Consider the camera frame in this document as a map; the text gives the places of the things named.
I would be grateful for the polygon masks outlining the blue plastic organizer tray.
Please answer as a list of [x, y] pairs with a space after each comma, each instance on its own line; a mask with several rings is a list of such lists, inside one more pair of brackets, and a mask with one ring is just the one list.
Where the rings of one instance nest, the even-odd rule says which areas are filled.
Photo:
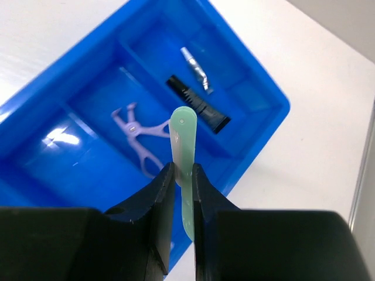
[[149, 184], [111, 113], [136, 102], [140, 124], [167, 120], [183, 105], [172, 75], [231, 118], [218, 134], [199, 118], [196, 138], [196, 161], [227, 195], [288, 114], [286, 96], [208, 1], [129, 1], [1, 106], [1, 208], [105, 212]]

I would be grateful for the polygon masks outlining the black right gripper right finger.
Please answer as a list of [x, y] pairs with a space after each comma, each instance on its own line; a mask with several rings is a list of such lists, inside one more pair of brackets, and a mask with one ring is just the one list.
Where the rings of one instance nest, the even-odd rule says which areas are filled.
[[370, 280], [345, 220], [332, 211], [242, 210], [193, 165], [197, 280]]

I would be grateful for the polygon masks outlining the aluminium right side rail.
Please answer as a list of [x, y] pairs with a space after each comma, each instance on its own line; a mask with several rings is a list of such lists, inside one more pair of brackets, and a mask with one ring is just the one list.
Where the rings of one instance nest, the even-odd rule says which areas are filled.
[[348, 226], [349, 226], [351, 232], [354, 231], [354, 225], [355, 225], [355, 220], [356, 220], [356, 215], [357, 215], [358, 204], [359, 204], [359, 201], [360, 201], [360, 195], [361, 195], [361, 190], [362, 190], [362, 185], [363, 185], [364, 174], [365, 174], [365, 171], [366, 171], [367, 160], [368, 160], [368, 157], [369, 157], [369, 153], [370, 153], [369, 151], [370, 151], [372, 138], [373, 138], [372, 137], [373, 129], [374, 129], [374, 102], [373, 102], [373, 106], [372, 106], [372, 109], [371, 109], [369, 127], [368, 127], [368, 130], [367, 130], [366, 139], [365, 139], [365, 142], [364, 142], [362, 159], [361, 159], [360, 168], [359, 168], [359, 172], [358, 172], [356, 187], [355, 187], [355, 190], [354, 190], [352, 206], [351, 206], [351, 210], [350, 210], [350, 214], [349, 214]]

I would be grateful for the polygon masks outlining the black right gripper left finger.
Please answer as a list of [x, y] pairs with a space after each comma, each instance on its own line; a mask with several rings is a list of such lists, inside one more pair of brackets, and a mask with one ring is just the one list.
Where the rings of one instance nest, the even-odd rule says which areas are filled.
[[105, 212], [1, 208], [2, 280], [162, 280], [169, 272], [175, 165]]

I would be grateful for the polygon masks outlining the mint green nail file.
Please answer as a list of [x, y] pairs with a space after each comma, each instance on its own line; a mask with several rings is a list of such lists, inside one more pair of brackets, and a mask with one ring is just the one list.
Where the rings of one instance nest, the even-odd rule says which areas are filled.
[[194, 240], [192, 169], [195, 162], [197, 115], [190, 107], [175, 109], [169, 120], [175, 181], [181, 189], [182, 224], [186, 235]]

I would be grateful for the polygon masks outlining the silver small tube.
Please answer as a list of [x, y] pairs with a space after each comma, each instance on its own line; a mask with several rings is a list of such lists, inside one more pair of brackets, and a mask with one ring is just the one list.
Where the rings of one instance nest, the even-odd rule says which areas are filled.
[[206, 94], [210, 95], [213, 92], [213, 88], [211, 87], [211, 83], [208, 79], [206, 72], [203, 70], [203, 68], [197, 62], [195, 57], [186, 47], [182, 47], [180, 49], [180, 52], [182, 53], [189, 67], [192, 69], [194, 75], [196, 76], [196, 79], [202, 85]]

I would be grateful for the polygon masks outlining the black mascara tube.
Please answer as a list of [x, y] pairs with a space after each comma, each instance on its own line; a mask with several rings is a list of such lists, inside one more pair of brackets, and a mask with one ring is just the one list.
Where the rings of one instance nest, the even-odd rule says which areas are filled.
[[231, 121], [230, 117], [212, 107], [177, 76], [170, 76], [166, 84], [205, 121], [215, 134], [218, 134]]

